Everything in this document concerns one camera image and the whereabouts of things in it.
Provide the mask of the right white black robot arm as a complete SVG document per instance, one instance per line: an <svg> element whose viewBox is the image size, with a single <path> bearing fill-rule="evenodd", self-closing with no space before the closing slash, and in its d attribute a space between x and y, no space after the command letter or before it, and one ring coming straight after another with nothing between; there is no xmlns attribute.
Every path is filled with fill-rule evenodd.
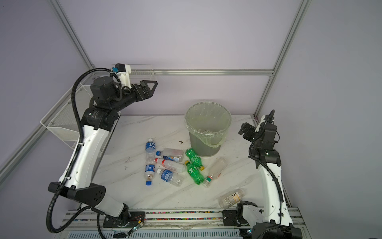
<svg viewBox="0 0 382 239"><path fill-rule="evenodd" d="M253 239L302 239L302 231L293 225L281 176L281 157L274 149L277 141L277 126L263 122L257 127L243 123L239 134L249 142L249 158L256 162L256 168L263 182L265 200L264 212L249 201L237 205L237 218L251 227Z"/></svg>

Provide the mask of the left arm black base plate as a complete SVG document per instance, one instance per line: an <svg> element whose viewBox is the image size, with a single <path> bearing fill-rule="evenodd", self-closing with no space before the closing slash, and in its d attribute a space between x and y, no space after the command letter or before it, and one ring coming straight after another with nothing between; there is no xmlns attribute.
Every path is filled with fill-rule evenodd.
<svg viewBox="0 0 382 239"><path fill-rule="evenodd" d="M119 217L106 215L102 226L104 228L134 228L141 220L144 221L146 213L143 211L129 212Z"/></svg>

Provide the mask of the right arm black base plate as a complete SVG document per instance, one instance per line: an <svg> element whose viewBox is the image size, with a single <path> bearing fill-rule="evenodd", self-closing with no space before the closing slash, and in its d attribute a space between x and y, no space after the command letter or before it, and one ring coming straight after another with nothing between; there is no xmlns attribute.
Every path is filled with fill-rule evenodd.
<svg viewBox="0 0 382 239"><path fill-rule="evenodd" d="M222 211L222 217L223 217L223 225L225 227L229 227L229 226L241 227L241 224L237 218L237 214L235 210Z"/></svg>

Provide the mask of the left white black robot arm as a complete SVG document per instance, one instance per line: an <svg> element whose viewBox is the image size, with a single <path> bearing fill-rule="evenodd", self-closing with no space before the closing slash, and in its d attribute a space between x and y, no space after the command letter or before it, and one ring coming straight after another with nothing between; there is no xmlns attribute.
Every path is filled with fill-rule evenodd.
<svg viewBox="0 0 382 239"><path fill-rule="evenodd" d="M100 152L116 126L120 111L150 99L157 85L155 80L129 85L115 74L97 78L90 85L91 104L83 116L75 116L80 135L72 158L60 179L48 186L49 192L54 194L49 213L53 212L57 198L62 196L114 218L129 216L128 207L109 196L104 186L94 184L93 177L101 159Z"/></svg>

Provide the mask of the clear bottle green red cap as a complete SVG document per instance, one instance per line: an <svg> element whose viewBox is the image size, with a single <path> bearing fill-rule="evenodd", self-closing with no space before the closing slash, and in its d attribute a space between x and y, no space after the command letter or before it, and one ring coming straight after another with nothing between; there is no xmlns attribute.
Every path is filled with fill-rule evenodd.
<svg viewBox="0 0 382 239"><path fill-rule="evenodd" d="M211 182L216 180L226 168L228 162L225 158L221 157L217 159L210 167L209 173L203 182L203 186L209 187Z"/></svg>

